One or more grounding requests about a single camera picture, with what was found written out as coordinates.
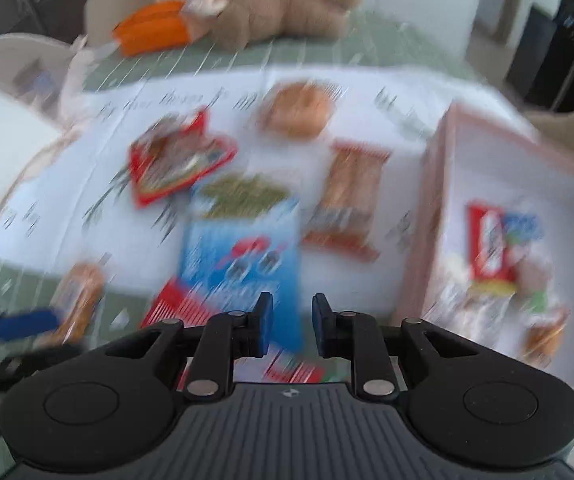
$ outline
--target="metal rivet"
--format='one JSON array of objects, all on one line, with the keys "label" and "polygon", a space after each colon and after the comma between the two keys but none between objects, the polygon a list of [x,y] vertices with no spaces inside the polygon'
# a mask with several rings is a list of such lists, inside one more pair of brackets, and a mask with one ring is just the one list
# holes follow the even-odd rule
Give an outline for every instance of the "metal rivet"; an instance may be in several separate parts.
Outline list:
[{"label": "metal rivet", "polygon": [[362,389],[369,395],[385,397],[392,394],[396,390],[396,387],[389,381],[373,379],[364,383],[362,385]]},{"label": "metal rivet", "polygon": [[20,368],[21,364],[22,361],[19,358],[11,359],[11,361],[7,363],[6,371],[14,373],[18,368]]},{"label": "metal rivet", "polygon": [[218,383],[209,379],[200,379],[192,381],[187,386],[187,391],[197,397],[207,397],[218,391]]}]

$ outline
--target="beige plush toy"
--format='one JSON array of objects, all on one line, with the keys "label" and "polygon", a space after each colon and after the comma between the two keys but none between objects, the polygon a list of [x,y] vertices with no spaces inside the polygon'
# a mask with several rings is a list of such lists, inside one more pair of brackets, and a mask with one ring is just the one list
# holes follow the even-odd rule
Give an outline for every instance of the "beige plush toy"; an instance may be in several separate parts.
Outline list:
[{"label": "beige plush toy", "polygon": [[194,0],[190,6],[212,15],[211,36],[236,51],[273,36],[334,40],[347,33],[348,11],[362,0]]}]

